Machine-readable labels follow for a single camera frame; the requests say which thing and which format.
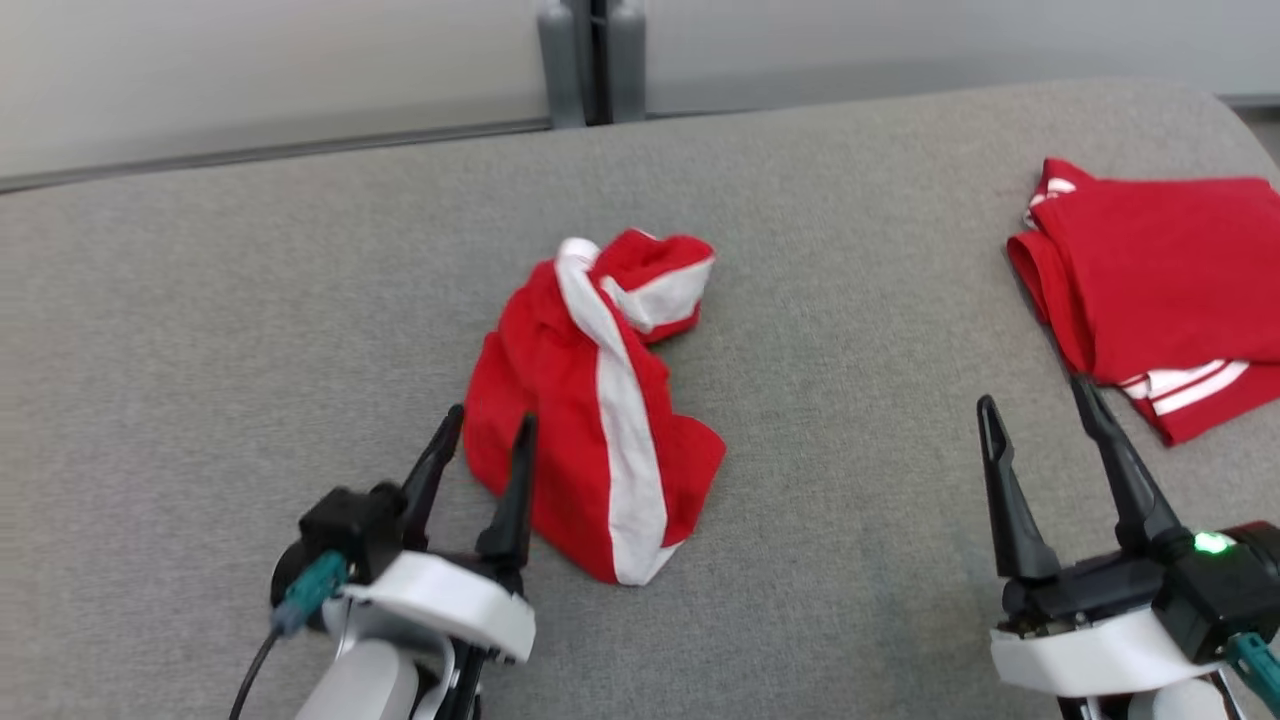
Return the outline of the grey partition frame post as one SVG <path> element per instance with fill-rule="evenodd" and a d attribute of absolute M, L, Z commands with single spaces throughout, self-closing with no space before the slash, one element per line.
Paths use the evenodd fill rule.
<path fill-rule="evenodd" d="M 605 54 L 611 119 L 646 119 L 646 13 L 643 0 L 607 0 Z"/>
<path fill-rule="evenodd" d="M 586 126 L 579 77 L 579 23 L 564 0 L 539 0 L 536 13 L 547 105 L 553 129 Z"/>

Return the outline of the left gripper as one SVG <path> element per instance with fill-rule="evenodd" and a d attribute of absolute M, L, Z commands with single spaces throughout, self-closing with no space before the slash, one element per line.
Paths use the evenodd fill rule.
<path fill-rule="evenodd" d="M 521 420 L 508 484 L 490 525 L 477 538 L 476 553 L 428 552 L 428 521 L 463 424 L 465 406 L 452 405 L 403 483 L 402 551 L 372 583 L 362 585 L 348 578 L 303 628 L 316 624 L 333 634 L 340 648 L 355 643 L 358 634 L 403 650 L 440 637 L 475 648 L 483 657 L 527 662 L 536 620 L 524 594 L 522 571 L 532 534 L 538 419 L 526 414 Z M 282 555 L 273 577 L 271 611 L 308 565 L 300 541 Z"/>

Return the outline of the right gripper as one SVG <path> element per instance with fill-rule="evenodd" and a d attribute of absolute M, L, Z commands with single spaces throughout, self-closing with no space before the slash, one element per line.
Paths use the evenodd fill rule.
<path fill-rule="evenodd" d="M 1097 386 L 1087 375 L 1073 375 L 1070 387 L 1103 464 L 1120 550 L 1189 546 L 1189 529 Z M 1193 664 L 1152 612 L 1164 582 L 1156 562 L 1110 553 L 1061 569 L 1021 491 L 1015 448 L 992 396 L 977 401 L 977 421 L 995 564 L 1007 579 L 1005 619 L 989 643 L 998 679 L 1042 694 L 1085 698 L 1158 691 L 1221 669 L 1221 660 Z"/>

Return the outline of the red shorts with white stripe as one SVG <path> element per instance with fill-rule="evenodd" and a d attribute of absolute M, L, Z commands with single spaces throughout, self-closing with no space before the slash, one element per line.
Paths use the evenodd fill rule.
<path fill-rule="evenodd" d="M 692 329 L 716 250 L 630 228 L 571 237 L 509 296 L 465 396 L 474 478 L 500 495 L 538 420 L 535 530 L 599 582 L 645 585 L 694 533 L 726 443 L 675 409 L 657 343 Z"/>

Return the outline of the red Bulls 23 jersey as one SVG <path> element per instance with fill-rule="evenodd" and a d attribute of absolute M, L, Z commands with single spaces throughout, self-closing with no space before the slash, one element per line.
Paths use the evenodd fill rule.
<path fill-rule="evenodd" d="M 1071 374 L 1169 446 L 1280 400 L 1280 191 L 1047 158 L 1007 255 Z"/>

